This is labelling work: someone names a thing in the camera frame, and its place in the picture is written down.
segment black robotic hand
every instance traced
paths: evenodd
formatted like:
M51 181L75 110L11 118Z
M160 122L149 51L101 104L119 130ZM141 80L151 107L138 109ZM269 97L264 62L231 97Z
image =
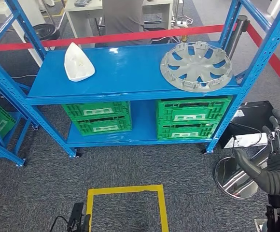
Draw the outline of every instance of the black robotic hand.
M241 169L262 190L270 195L280 195L280 110L273 109L272 112L274 116L271 116L270 121L275 128L275 136L268 127L263 127L270 149L266 169L263 170L250 161L241 149L235 149L235 155Z

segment wheel cover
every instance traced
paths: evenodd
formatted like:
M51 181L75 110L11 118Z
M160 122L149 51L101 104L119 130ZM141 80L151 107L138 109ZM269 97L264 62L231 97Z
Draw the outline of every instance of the wheel cover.
M189 92L223 88L232 77L232 65L221 48L206 42L180 43L166 53L161 72L170 84Z

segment chrome base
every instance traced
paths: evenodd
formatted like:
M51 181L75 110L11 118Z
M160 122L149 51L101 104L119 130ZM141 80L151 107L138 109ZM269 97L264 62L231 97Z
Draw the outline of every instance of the chrome base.
M241 170L235 157L220 160L215 167L215 181L223 192L236 199L250 198L258 190L258 185Z
M257 232L267 232L268 228L266 225L267 219L254 219L256 229Z

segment black pole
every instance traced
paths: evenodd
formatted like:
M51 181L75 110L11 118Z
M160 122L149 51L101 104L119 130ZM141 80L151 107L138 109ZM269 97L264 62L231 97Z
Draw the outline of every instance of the black pole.
M246 31L246 27L249 23L247 17L245 15L239 15L237 19L237 27L231 35L226 52L229 59L232 58L235 53L235 48L238 45L238 40L240 39L242 32Z

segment blue metal shelf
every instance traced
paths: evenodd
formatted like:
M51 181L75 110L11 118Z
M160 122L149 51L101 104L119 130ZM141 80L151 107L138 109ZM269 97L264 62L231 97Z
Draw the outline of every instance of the blue metal shelf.
M156 104L155 100L132 101L131 108L132 118L131 131L82 136L73 123L71 123L67 144L69 147L85 147L208 143L211 141L211 139L158 141L156 135Z
M65 51L46 53L17 0L5 1L13 15L9 17L5 24L2 24L0 32L5 31L6 27L9 26L11 21L17 19L41 59L44 60L44 63L28 95L23 93L0 66L0 92L14 105L26 119L31 120L36 126L38 124L42 126L68 153L69 157L76 157L76 150L72 147L79 146L184 142L204 142L206 143L208 152L213 152L213 149L235 111L256 82L280 42L280 12L272 24L270 24L257 8L254 7L250 0L232 0L220 40L218 42L210 42L211 44L223 49L226 48L242 6L247 8L267 33L251 64L242 72L244 75L242 75L240 85L238 85L233 78L227 86L214 92L190 93L176 89L166 82L161 76L159 68L161 58L174 47L174 44L87 49L85 52L94 63L97 72L87 80L74 83L69 81L66 76L63 67ZM156 140L155 118L152 118L155 109L152 108L152 101L148 100L218 95L233 95L233 97L211 140L169 142ZM63 138L36 107L36 105L43 104L127 100L134 101L132 103L134 105L134 109L132 109L134 130L122 134L83 137L75 126L72 125L68 140ZM142 110L143 105L146 104L148 106ZM1 155L4 152L4 150L0 150Z
M44 105L183 98L235 95L241 89L235 79L223 89L204 93L186 92L169 84L161 75L160 63L175 45L85 49L96 73L81 82L68 79L64 68L65 51L50 52L26 101Z
M21 115L20 112L11 112L9 113L11 116L14 118L16 120L14 126L9 131L8 134L6 134L3 139L3 143L5 144L4 147L0 146L0 158L6 158L11 161L14 161L17 163L17 165L23 166L25 162L24 159L20 159L17 157L17 152L19 151L20 147L21 146L23 140L24 139L25 134L26 133L29 125L30 124L30 121L26 121L26 123L24 125L24 127L22 129L20 135L19 136L17 142L14 145L14 148L10 152L7 150L8 145L12 138L12 136L14 134L15 130L18 126L20 120L23 118L23 115Z

